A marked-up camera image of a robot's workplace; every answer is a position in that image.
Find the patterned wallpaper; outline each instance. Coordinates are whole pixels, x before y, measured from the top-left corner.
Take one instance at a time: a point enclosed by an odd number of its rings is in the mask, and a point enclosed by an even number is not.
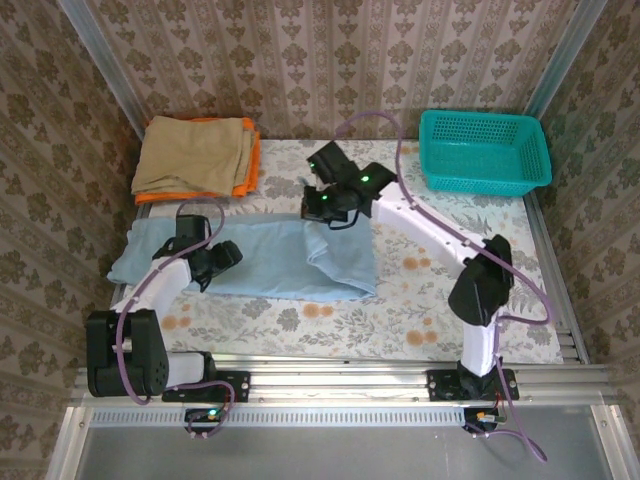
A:
[[[46,473],[83,319],[111,298],[136,148],[56,2],[0,1],[1,478]]]
[[[540,194],[592,360],[608,363],[640,451],[640,3],[609,0],[542,119]]]
[[[328,138],[384,109],[522,112],[577,0],[86,0],[147,120],[247,115]],[[351,134],[392,137],[378,119]]]

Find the teal plastic basket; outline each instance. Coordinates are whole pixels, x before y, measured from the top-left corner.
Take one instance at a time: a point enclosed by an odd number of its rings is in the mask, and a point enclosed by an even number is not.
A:
[[[551,182],[540,122],[524,115],[427,110],[420,163],[432,190],[520,197]]]

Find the brown towel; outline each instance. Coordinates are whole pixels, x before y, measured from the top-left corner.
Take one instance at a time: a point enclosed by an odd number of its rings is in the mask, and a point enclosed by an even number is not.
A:
[[[246,176],[245,137],[241,118],[198,123],[155,117],[142,143],[132,193],[178,189],[231,195],[241,183],[236,178]]]

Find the wallpaper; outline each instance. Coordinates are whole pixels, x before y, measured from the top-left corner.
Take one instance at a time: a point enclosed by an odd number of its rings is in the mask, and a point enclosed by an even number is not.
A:
[[[542,119],[547,228],[591,359],[640,451],[640,4],[609,1]]]
[[[0,1],[0,478],[44,478],[137,140],[56,3]]]
[[[577,0],[87,0],[147,120],[249,116],[330,138],[384,109],[522,112]],[[358,138],[393,137],[384,121]]]

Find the light blue towel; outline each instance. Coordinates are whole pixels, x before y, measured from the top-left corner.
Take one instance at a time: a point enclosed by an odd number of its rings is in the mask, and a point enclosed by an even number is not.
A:
[[[216,228],[217,220],[211,220]],[[137,284],[147,273],[154,253],[175,235],[173,218],[133,222],[128,245],[107,278]],[[314,302],[353,300],[375,294],[373,235],[365,217],[349,229],[326,225],[294,214],[228,217],[214,243],[232,240],[242,261],[211,281],[207,292],[273,297]],[[197,290],[192,283],[190,290]]]

